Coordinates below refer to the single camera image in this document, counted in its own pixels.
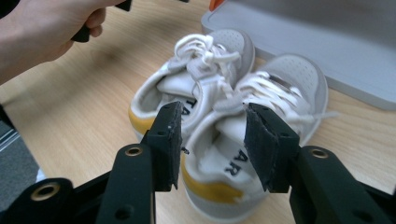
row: white shoe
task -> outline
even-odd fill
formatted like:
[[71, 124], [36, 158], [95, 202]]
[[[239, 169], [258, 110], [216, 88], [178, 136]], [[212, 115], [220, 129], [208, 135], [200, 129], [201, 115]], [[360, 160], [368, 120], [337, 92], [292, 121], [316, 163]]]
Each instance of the white shoe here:
[[326, 117], [327, 102], [325, 77], [298, 55], [275, 57], [242, 78], [233, 97], [214, 105], [185, 146], [190, 154], [183, 156], [181, 171], [193, 206], [217, 222], [234, 223], [266, 195], [244, 147], [249, 103], [274, 110], [304, 145]]
[[254, 59], [253, 44], [243, 32], [224, 29], [183, 37], [175, 46], [175, 56], [148, 78], [131, 102], [129, 117], [137, 137], [150, 129], [163, 105], [180, 101], [186, 140], [213, 104], [250, 72]]

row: gray carpet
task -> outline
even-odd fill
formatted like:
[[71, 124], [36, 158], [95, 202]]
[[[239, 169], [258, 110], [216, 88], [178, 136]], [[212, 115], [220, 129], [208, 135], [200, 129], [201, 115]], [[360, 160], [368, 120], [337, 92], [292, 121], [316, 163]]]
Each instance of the gray carpet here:
[[38, 165], [17, 131], [0, 120], [0, 212], [35, 183]]

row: shoelace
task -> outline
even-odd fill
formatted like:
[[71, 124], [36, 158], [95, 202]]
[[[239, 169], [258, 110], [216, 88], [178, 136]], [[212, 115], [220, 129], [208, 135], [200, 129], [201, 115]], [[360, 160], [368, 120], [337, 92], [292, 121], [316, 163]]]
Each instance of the shoelace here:
[[278, 115], [280, 112], [281, 118], [297, 133], [301, 131], [302, 124], [338, 115], [336, 112], [309, 114], [311, 105], [304, 99], [298, 88], [279, 77], [273, 78], [266, 72], [257, 72], [255, 76], [238, 84], [237, 89], [247, 92], [247, 97], [243, 100], [244, 104], [265, 105], [278, 111]]
[[227, 97], [232, 97], [233, 88], [229, 81], [231, 72], [227, 68], [227, 63], [234, 62], [241, 56], [239, 52], [230, 53], [222, 45], [214, 45], [213, 42], [214, 39], [210, 35], [184, 36], [175, 45], [175, 57], [180, 61], [200, 57], [207, 67], [218, 65], [222, 73], [218, 85]]

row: hand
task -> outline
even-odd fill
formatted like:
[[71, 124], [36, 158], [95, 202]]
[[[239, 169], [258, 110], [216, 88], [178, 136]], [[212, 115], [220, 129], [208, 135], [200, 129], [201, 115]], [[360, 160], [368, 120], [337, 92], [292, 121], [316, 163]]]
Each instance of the hand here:
[[21, 0], [0, 20], [0, 84], [40, 63], [64, 55], [86, 24], [102, 33], [106, 7], [125, 0]]

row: wooden table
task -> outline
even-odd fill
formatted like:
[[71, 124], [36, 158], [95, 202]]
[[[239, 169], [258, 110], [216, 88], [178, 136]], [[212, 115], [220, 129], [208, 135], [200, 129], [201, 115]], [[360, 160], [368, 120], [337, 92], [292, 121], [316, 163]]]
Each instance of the wooden table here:
[[[134, 93], [182, 36], [202, 32], [208, 6], [208, 0], [135, 0], [129, 13], [109, 8], [102, 36], [0, 87], [0, 103], [47, 177], [79, 186], [109, 171], [117, 151], [137, 142], [127, 115]], [[333, 90], [329, 110], [341, 116], [324, 120], [309, 144], [333, 151], [359, 181], [392, 193], [396, 112]], [[179, 190], [157, 193], [158, 223], [210, 223], [179, 182]], [[288, 199], [270, 195], [244, 223], [293, 223]]]

